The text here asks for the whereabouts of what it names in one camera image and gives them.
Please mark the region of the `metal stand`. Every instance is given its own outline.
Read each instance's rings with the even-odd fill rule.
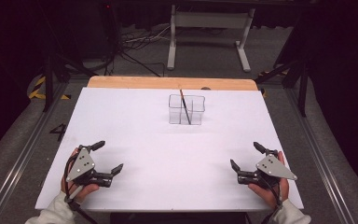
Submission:
[[[305,100],[307,95],[307,84],[308,84],[308,65],[304,61],[291,61],[290,63],[284,64],[268,72],[262,77],[258,77],[255,79],[256,84],[261,84],[264,81],[277,76],[283,71],[289,69],[286,77],[282,81],[282,85],[284,88],[293,88],[300,79],[300,89],[298,94],[298,109],[301,112],[303,117],[306,117],[305,114]]]
[[[54,92],[53,92],[53,73],[58,79],[59,82],[68,82],[71,76],[67,72],[65,65],[69,64],[74,67],[77,71],[80,71],[86,74],[89,77],[98,76],[97,74],[91,72],[89,69],[73,62],[72,60],[60,55],[50,53],[45,59],[45,77],[46,77],[46,102],[43,112],[48,111],[49,107],[54,101]]]
[[[255,10],[252,8],[249,13],[204,13],[204,12],[181,12],[176,11],[172,5],[171,11],[171,42],[170,52],[168,53],[167,69],[173,70],[175,67],[176,54],[176,27],[208,27],[208,28],[230,28],[242,29],[241,41],[236,41],[236,48],[240,56],[243,71],[250,72],[251,67],[243,49],[246,38],[251,28]]]

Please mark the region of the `white sleeve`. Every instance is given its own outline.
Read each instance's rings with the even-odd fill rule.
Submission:
[[[25,224],[45,224],[45,223],[61,223],[75,224],[74,212],[72,212],[68,203],[64,201],[65,193],[60,191],[47,209],[40,212],[39,217],[31,217]]]
[[[308,224],[310,216],[304,215],[297,207],[295,207],[288,199],[282,203],[282,208],[275,211],[269,223],[279,224]]]

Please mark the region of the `floor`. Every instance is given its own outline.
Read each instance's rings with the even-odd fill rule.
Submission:
[[[167,24],[156,27],[166,28]],[[127,28],[126,31],[141,32]],[[162,77],[255,78],[270,71],[291,28],[260,28],[250,31],[245,45],[251,73],[241,70],[234,41],[236,30],[184,29],[177,36],[176,64],[167,71],[163,63],[168,56],[169,41],[161,38],[141,49],[126,53],[147,65]],[[111,76],[154,76],[149,70],[117,55],[114,64],[96,71]],[[101,63],[85,61],[88,67]],[[30,89],[39,76],[35,76]],[[70,100],[57,100],[43,113],[44,100],[34,98],[0,142],[0,223],[24,223],[38,216],[35,202],[43,186],[49,166],[60,145],[59,135],[50,133],[68,124],[81,89],[88,77],[72,75],[69,83],[56,83],[55,94],[71,95]],[[259,85],[266,90],[265,102],[292,171],[299,174],[297,186],[303,200],[303,212],[312,223],[358,223],[358,178],[342,154],[334,135],[324,120],[310,80],[305,118],[296,108],[298,87],[283,89],[282,77],[274,77]],[[249,213],[259,223],[269,213]],[[109,223],[109,214],[92,213],[98,223]],[[88,223],[77,216],[76,223]]]

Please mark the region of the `black cable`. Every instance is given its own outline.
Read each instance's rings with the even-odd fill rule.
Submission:
[[[146,65],[144,65],[143,63],[139,62],[138,60],[132,58],[130,55],[128,55],[126,52],[121,51],[122,54],[126,55],[127,57],[131,58],[132,60],[136,61],[138,64],[140,64],[141,66],[143,66],[145,69],[147,69],[148,71],[150,71],[151,73],[153,73],[154,75],[156,75],[157,77],[161,77],[159,74],[157,74],[155,71],[151,70],[149,67],[147,67]]]
[[[260,176],[260,179],[264,181],[264,183],[267,185],[267,187],[269,188],[269,190],[271,190],[272,194],[274,195],[275,197],[275,200],[277,202],[277,205],[278,206],[281,206],[282,202],[281,200],[279,199],[279,196],[277,195],[277,192],[275,192],[274,188],[262,177]]]
[[[130,62],[130,63],[137,63],[137,62],[133,62],[129,59],[126,59],[125,57],[123,57],[123,55],[120,55],[120,57],[124,60],[126,60],[127,62]],[[162,65],[162,76],[164,77],[165,75],[165,63],[143,63],[143,64],[161,64]]]
[[[74,187],[75,184],[72,184],[71,187],[69,187],[69,192],[71,192],[71,189]]]
[[[109,71],[109,76],[111,76],[112,75],[112,73],[113,73],[113,69],[115,68],[115,54],[112,54],[111,56],[110,56],[110,59],[111,59],[111,61],[112,61],[112,69],[111,69],[111,71]],[[107,64],[106,65],[106,67],[105,67],[105,69],[104,69],[104,72],[103,72],[103,75],[104,76],[106,76],[106,74],[107,74],[107,72],[108,72],[108,70],[107,70],[107,67],[109,66],[109,64]]]
[[[67,198],[69,198],[69,196],[71,196],[71,195],[69,194],[69,187],[68,187],[68,182],[66,182],[66,178],[68,178],[69,166],[71,165],[72,161],[76,160],[76,158],[77,158],[77,153],[68,159],[68,161],[65,164],[65,170],[63,171],[63,180],[65,181],[65,184],[64,184],[65,194],[66,194]]]
[[[95,72],[95,71],[98,71],[98,70],[101,70],[103,68],[105,68],[106,66],[108,66],[110,63],[113,62],[113,59],[111,57],[109,57],[110,59],[108,61],[106,61],[105,63],[101,63],[101,64],[98,64],[94,67],[86,67],[88,70],[92,71],[92,72]],[[81,74],[82,72],[80,72],[79,70],[77,69],[73,69],[73,68],[68,68],[68,67],[65,67],[66,70],[74,75],[77,75],[77,74]]]
[[[268,224],[269,223],[269,219],[271,218],[273,213],[269,214],[268,216],[266,216],[263,221],[261,222],[261,224]]]
[[[53,29],[52,29],[52,26],[51,26],[51,24],[50,24],[50,22],[49,22],[49,20],[48,20],[48,17],[46,16],[45,10],[43,9],[43,7],[42,7],[42,5],[40,4],[40,1],[39,1],[39,0],[37,1],[37,4],[38,4],[38,6],[39,6],[39,8],[40,8],[40,10],[41,10],[41,12],[42,12],[43,18],[45,19],[46,25],[48,26],[48,28],[49,28],[50,30],[53,30]],[[50,33],[53,35],[54,39],[56,40],[55,43],[57,43],[58,48],[61,50],[61,52],[63,52],[63,48],[62,48],[61,42],[58,41],[58,37],[55,35],[54,32],[50,32]],[[97,65],[97,66],[94,66],[94,67],[91,67],[91,68],[86,68],[86,67],[84,67],[84,68],[90,70],[91,72],[94,72],[94,71],[97,71],[97,70],[100,70],[100,69],[104,68],[104,65],[105,65],[106,63],[100,64],[100,65]],[[81,73],[84,73],[83,71],[77,70],[76,68],[75,68],[75,69],[68,68],[68,67],[64,67],[64,68],[65,68],[68,72],[70,72],[70,73],[72,73],[72,74],[81,74]]]
[[[98,224],[97,221],[95,221],[92,217],[90,217],[89,215],[87,215],[87,213],[85,213],[83,210],[80,209],[80,207],[78,207],[76,209],[76,211],[78,212],[78,214],[80,214],[83,218],[85,218],[87,221],[89,221],[92,224]]]
[[[87,69],[86,67],[83,66],[83,64],[77,64],[74,61],[72,61],[69,58],[64,57],[61,54],[55,54],[55,56],[60,59],[62,62],[64,63],[68,63],[71,64],[75,69],[77,69],[78,71],[80,71],[81,73],[86,74],[89,77],[93,77],[93,76],[98,76],[98,74],[93,73],[92,71],[90,71],[89,69]]]
[[[282,202],[281,184],[280,183],[278,183],[278,192],[279,192],[279,195],[278,195],[278,197],[279,197],[279,206],[281,206],[283,202]]]
[[[251,218],[249,217],[248,213],[246,213],[246,212],[245,212],[245,218],[246,218],[246,220],[247,220],[247,222],[248,222],[249,224],[252,224],[252,220],[251,220]]]
[[[155,34],[153,34],[153,32],[150,32],[149,35],[145,36],[145,37],[134,37],[134,38],[130,38],[130,39],[125,39],[123,41],[123,43],[128,44],[129,42],[131,42],[132,44],[130,46],[126,46],[126,48],[129,49],[142,49],[144,47],[146,47],[149,44],[152,43],[156,43],[159,40],[161,40],[170,30],[167,28],[163,29],[163,30],[159,30],[156,31]]]

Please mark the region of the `cable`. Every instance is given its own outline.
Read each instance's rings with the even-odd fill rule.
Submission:
[[[105,63],[102,63],[102,64],[98,64],[94,67],[86,67],[88,70],[92,71],[92,72],[95,72],[95,71],[98,71],[98,70],[101,70],[103,68],[105,68],[106,66],[108,66],[110,63],[113,62],[113,59],[112,57],[109,57],[109,60],[106,61]],[[68,72],[74,74],[74,75],[77,75],[77,74],[81,74],[82,72],[78,71],[77,69],[73,69],[73,68],[69,68],[69,67],[65,67],[66,70],[68,70]]]
[[[151,70],[149,67],[147,67],[144,63],[139,62],[138,60],[132,58],[130,55],[128,55],[126,52],[121,51],[122,54],[126,55],[127,57],[131,58],[132,60],[136,61],[138,64],[140,64],[141,66],[143,66],[145,69],[147,69],[148,71],[150,71],[151,73],[153,73],[154,75],[156,75],[157,77],[161,77],[158,73],[156,73],[155,71]],[[164,77],[164,71],[165,71],[165,65],[163,66],[163,70],[162,70],[162,76]]]
[[[133,62],[132,60],[123,57],[123,55],[120,55],[120,57],[130,63],[139,63],[139,62]],[[162,65],[162,74],[164,75],[165,63],[144,63],[144,64],[161,64]]]
[[[249,217],[248,213],[245,212],[245,218],[246,218],[246,221],[249,223],[249,224],[252,224],[252,220],[251,218]]]
[[[49,20],[48,20],[48,17],[47,17],[47,15],[46,15],[46,12],[45,12],[45,10],[43,9],[43,7],[42,7],[42,5],[41,5],[41,3],[40,3],[40,1],[39,0],[37,0],[37,5],[38,5],[38,7],[40,8],[40,10],[41,10],[41,14],[43,15],[43,18],[44,18],[44,21],[45,21],[45,23],[46,23],[46,25],[48,26],[48,28],[50,29],[50,30],[53,30],[52,29],[52,25],[50,24],[50,22],[49,22]],[[63,48],[62,48],[62,45],[61,45],[61,41],[59,41],[59,38],[56,36],[56,34],[54,33],[54,32],[50,32],[51,33],[51,35],[53,36],[53,38],[55,39],[55,43],[57,44],[57,46],[58,46],[58,48],[60,49],[60,52],[64,52],[64,50],[63,50]],[[104,68],[105,67],[105,65],[108,65],[108,64],[110,64],[112,61],[108,61],[108,62],[106,62],[106,63],[103,63],[103,64],[100,64],[100,65],[97,65],[97,66],[94,66],[94,67],[91,67],[91,68],[86,68],[86,69],[88,69],[88,70],[90,70],[91,72],[94,72],[94,71],[97,71],[97,70],[100,70],[100,69],[102,69],[102,68]],[[70,73],[72,73],[72,74],[81,74],[81,73],[83,73],[83,72],[81,72],[81,71],[79,71],[79,70],[76,70],[76,69],[72,69],[72,68],[68,68],[68,67],[64,67],[68,72],[70,72]]]
[[[77,159],[78,156],[78,152],[74,155],[71,156],[68,161],[65,164],[65,170],[63,171],[63,178],[65,181],[65,194],[66,194],[66,199],[69,199],[69,197],[71,196],[70,194],[70,189],[74,186],[75,183],[72,184],[72,186],[69,188],[69,183],[66,181],[66,179],[68,178],[68,171],[69,171],[69,166],[71,166],[72,162],[75,161]],[[78,206],[71,206],[71,209],[75,208],[75,211],[78,212],[78,214],[80,214],[83,218],[85,218],[87,221],[89,221],[92,224],[98,224],[92,217],[90,217],[87,213],[85,213],[81,208],[80,205]]]
[[[132,42],[130,46],[126,43],[126,41],[123,41],[121,44],[126,44],[125,47],[127,49],[137,49],[137,48],[139,48],[139,46],[142,46],[144,42],[145,42],[145,39],[142,38],[142,39],[139,39],[139,42],[136,42],[136,41]]]
[[[150,31],[149,35],[147,36],[144,36],[144,37],[137,37],[137,38],[134,38],[134,35],[132,33],[136,33],[136,32],[130,32],[130,33],[126,33],[126,34],[123,34],[123,35],[132,35],[133,38],[128,40],[128,41],[124,41],[124,42],[132,42],[132,41],[136,41],[136,40],[141,40],[141,39],[145,39],[145,38],[157,38],[159,37],[162,33],[164,33],[164,31],[168,30],[171,26],[168,25],[166,28],[162,29],[157,35],[152,35],[152,32],[153,31]]]
[[[131,40],[126,40],[124,41],[125,43],[130,43],[130,42],[133,42],[133,41],[138,41],[138,40],[143,40],[143,39],[147,39],[147,40],[153,40],[153,39],[156,39],[158,38],[162,33],[164,33],[164,31],[166,31],[167,29],[169,29],[171,26],[168,26],[166,27],[165,29],[163,29],[161,32],[159,32],[157,35],[149,35],[149,36],[144,36],[144,37],[139,37],[139,38],[134,38],[134,39],[131,39]]]
[[[274,195],[275,197],[275,200],[277,202],[277,205],[278,206],[281,206],[282,202],[277,194],[277,192],[275,192],[274,188],[262,177],[260,176],[260,179],[264,181],[264,183],[267,185],[268,189],[271,190],[272,194]]]
[[[268,216],[266,216],[263,221],[261,222],[261,224],[268,224],[269,223],[269,219],[272,217],[272,214],[274,213],[271,213],[269,214]]]
[[[115,58],[115,55],[114,55],[114,54],[112,54],[112,56],[111,56],[111,60],[112,60],[112,69],[109,71],[109,76],[111,76],[111,75],[112,75],[112,73],[113,73],[113,69],[115,68],[115,60],[114,60],[114,58]],[[105,69],[104,69],[104,72],[103,72],[103,75],[104,75],[104,76],[106,76],[106,74],[107,74],[107,72],[108,72],[107,67],[109,66],[109,64],[107,64],[107,65],[106,65],[106,67],[105,67]]]
[[[98,76],[98,74],[95,74],[94,72],[92,72],[89,69],[85,68],[82,64],[77,64],[74,61],[72,61],[71,59],[62,56],[61,54],[56,53],[55,56],[58,59],[60,59],[62,62],[71,64],[77,70],[79,70],[80,72],[86,74],[89,77]]]

